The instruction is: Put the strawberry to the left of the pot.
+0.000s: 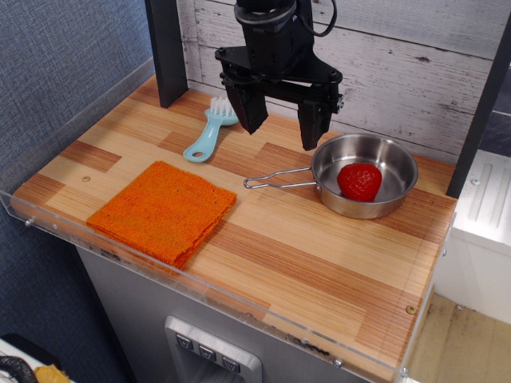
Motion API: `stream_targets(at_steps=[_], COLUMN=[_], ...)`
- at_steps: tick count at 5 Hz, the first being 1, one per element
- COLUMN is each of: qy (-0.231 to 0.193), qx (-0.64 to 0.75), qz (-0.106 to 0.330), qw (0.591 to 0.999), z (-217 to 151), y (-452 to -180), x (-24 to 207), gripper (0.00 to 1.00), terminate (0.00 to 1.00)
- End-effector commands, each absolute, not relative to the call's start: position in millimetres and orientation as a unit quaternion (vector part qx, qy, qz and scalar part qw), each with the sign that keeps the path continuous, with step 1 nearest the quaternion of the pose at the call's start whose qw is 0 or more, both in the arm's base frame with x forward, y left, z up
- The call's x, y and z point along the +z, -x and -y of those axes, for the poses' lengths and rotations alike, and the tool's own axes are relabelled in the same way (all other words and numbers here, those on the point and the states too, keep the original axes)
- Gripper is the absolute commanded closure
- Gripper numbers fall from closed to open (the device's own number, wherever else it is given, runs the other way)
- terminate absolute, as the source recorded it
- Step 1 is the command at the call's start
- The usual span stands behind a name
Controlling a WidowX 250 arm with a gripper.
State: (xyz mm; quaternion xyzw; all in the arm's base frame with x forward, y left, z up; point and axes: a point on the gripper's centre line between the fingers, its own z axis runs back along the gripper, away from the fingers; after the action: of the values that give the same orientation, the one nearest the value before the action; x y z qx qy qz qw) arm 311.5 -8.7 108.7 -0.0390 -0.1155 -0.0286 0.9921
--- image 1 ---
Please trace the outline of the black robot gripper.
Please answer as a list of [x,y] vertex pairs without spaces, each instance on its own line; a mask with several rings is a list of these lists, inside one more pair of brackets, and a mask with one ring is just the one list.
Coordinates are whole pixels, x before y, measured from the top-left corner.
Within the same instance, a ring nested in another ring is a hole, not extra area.
[[237,1],[234,15],[242,26],[244,46],[220,47],[215,57],[220,77],[242,127],[253,134],[268,118],[265,96],[298,105],[303,149],[317,147],[330,128],[331,113],[342,107],[342,74],[319,60],[316,38],[327,36],[338,16],[314,30],[311,1]]

